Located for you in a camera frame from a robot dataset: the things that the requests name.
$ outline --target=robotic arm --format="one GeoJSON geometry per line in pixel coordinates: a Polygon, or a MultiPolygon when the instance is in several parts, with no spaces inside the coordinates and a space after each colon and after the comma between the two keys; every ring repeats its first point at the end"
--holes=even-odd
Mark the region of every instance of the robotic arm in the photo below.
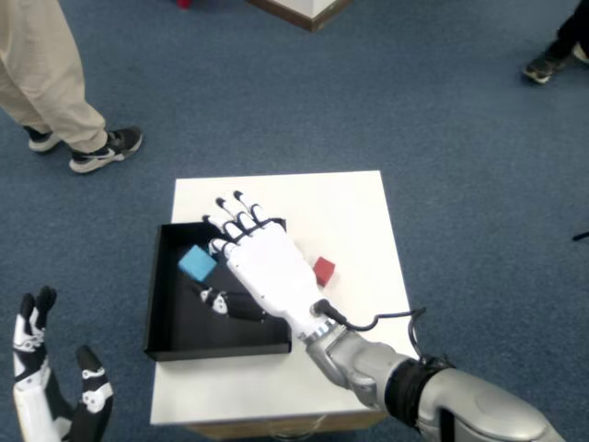
{"type": "Polygon", "coordinates": [[[57,294],[43,287],[24,295],[15,325],[13,388],[25,442],[99,442],[112,409],[112,387],[104,368],[87,346],[77,350],[82,400],[75,410],[63,398],[45,348],[47,315],[57,294]]]}
{"type": "Polygon", "coordinates": [[[415,428],[426,442],[562,442],[542,413],[443,359],[420,361],[356,331],[318,308],[327,302],[315,275],[284,229],[241,192],[218,199],[225,213],[206,216],[223,233],[210,252],[227,266],[268,314],[285,318],[334,384],[368,407],[415,428]]]}

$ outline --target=person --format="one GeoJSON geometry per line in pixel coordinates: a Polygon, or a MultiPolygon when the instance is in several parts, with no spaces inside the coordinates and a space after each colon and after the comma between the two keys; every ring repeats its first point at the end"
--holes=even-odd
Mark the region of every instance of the person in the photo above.
{"type": "Polygon", "coordinates": [[[557,39],[524,69],[524,75],[544,85],[562,70],[573,55],[589,64],[589,0],[582,0],[560,27],[557,39]]]}
{"type": "Polygon", "coordinates": [[[61,141],[70,168],[88,173],[137,151],[137,127],[112,132],[86,102],[82,63],[57,0],[0,1],[0,107],[29,133],[32,151],[61,141]]]}

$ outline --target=shoe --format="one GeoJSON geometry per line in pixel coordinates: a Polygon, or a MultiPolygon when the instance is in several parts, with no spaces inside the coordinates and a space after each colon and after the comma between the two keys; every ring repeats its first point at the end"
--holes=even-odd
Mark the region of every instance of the shoe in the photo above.
{"type": "Polygon", "coordinates": [[[548,81],[564,68],[568,56],[557,57],[546,51],[533,60],[524,69],[524,75],[539,85],[545,85],[548,81]]]}
{"type": "Polygon", "coordinates": [[[32,127],[24,126],[25,131],[29,133],[29,148],[33,152],[37,152],[38,154],[44,154],[49,152],[54,147],[56,147],[62,140],[54,134],[53,132],[49,132],[47,134],[41,134],[37,132],[32,127]]]}
{"type": "Polygon", "coordinates": [[[144,136],[138,127],[128,127],[108,133],[107,143],[89,154],[72,150],[70,169],[75,173],[88,173],[104,168],[112,161],[123,161],[137,152],[144,136]]]}
{"type": "Polygon", "coordinates": [[[579,43],[575,44],[574,49],[572,50],[572,54],[575,56],[577,60],[583,62],[585,64],[589,64],[589,55],[585,53],[583,48],[579,43]]]}

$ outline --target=robot finger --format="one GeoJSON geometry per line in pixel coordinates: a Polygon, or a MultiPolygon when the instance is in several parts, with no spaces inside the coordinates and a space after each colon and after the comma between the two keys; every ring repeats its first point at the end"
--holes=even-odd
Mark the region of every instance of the robot finger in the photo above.
{"type": "Polygon", "coordinates": [[[234,243],[225,241],[224,239],[215,238],[209,241],[209,252],[212,255],[223,253],[228,260],[236,248],[237,246],[234,243]]]}
{"type": "Polygon", "coordinates": [[[112,411],[112,386],[104,367],[89,347],[80,347],[76,357],[82,370],[83,394],[75,409],[70,437],[72,442],[99,442],[112,411]]]}
{"type": "Polygon", "coordinates": [[[216,290],[206,285],[195,285],[201,301],[222,316],[238,320],[263,321],[266,312],[249,293],[233,293],[216,290]]]}
{"type": "Polygon", "coordinates": [[[44,286],[35,298],[35,307],[37,312],[33,312],[35,317],[31,317],[31,324],[38,330],[43,330],[47,326],[47,315],[55,305],[57,293],[54,289],[44,286]]]}
{"type": "Polygon", "coordinates": [[[237,225],[246,233],[259,228],[259,225],[249,215],[247,210],[244,210],[242,204],[238,204],[234,200],[224,200],[223,198],[217,198],[217,205],[225,210],[228,214],[235,219],[237,225]]]}
{"type": "Polygon", "coordinates": [[[242,238],[244,233],[241,228],[237,225],[237,223],[233,219],[226,219],[222,218],[221,216],[208,216],[205,215],[202,220],[205,223],[210,223],[213,226],[217,227],[224,235],[228,236],[232,240],[238,240],[242,238]]]}
{"type": "Polygon", "coordinates": [[[248,209],[248,213],[258,225],[263,226],[271,221],[266,216],[261,206],[250,201],[249,198],[243,194],[243,192],[235,191],[233,195],[236,197],[236,200],[238,200],[246,207],[246,209],[248,209]]]}
{"type": "Polygon", "coordinates": [[[30,328],[30,317],[35,309],[35,298],[31,293],[27,293],[22,297],[20,302],[20,311],[17,316],[17,324],[15,331],[24,332],[28,335],[32,335],[33,331],[30,328]]]}

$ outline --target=black cable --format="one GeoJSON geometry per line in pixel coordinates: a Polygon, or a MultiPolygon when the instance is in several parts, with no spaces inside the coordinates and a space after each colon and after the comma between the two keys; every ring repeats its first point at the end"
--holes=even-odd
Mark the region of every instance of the black cable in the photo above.
{"type": "Polygon", "coordinates": [[[420,360],[423,359],[423,353],[420,346],[417,344],[417,336],[415,335],[415,322],[425,313],[427,310],[426,307],[418,308],[415,311],[415,314],[411,315],[411,320],[409,321],[409,325],[407,326],[407,330],[409,332],[409,340],[411,341],[411,345],[413,345],[413,350],[417,353],[417,356],[420,360]]]}
{"type": "Polygon", "coordinates": [[[580,241],[581,239],[589,238],[589,232],[582,233],[581,235],[575,235],[572,237],[573,241],[580,241]]]}
{"type": "MultiPolygon", "coordinates": [[[[336,322],[338,322],[341,325],[345,325],[348,329],[354,330],[355,332],[368,332],[368,331],[372,330],[374,327],[376,327],[376,324],[378,324],[379,320],[385,320],[385,319],[391,319],[391,318],[404,318],[404,317],[411,316],[411,321],[410,321],[410,325],[411,325],[413,322],[413,318],[415,316],[417,316],[419,318],[419,316],[422,315],[423,312],[425,311],[425,308],[418,308],[416,310],[404,311],[402,313],[382,313],[382,314],[376,315],[375,318],[373,319],[373,321],[369,325],[365,325],[365,326],[354,325],[354,324],[351,324],[350,322],[348,322],[348,319],[345,316],[343,316],[341,313],[339,313],[339,311],[335,307],[333,307],[327,299],[321,299],[320,301],[316,302],[313,305],[313,311],[316,314],[322,313],[325,316],[327,316],[328,318],[335,320],[336,322]]],[[[411,343],[413,343],[413,341],[415,339],[414,333],[410,332],[410,339],[411,339],[411,343]]]]}

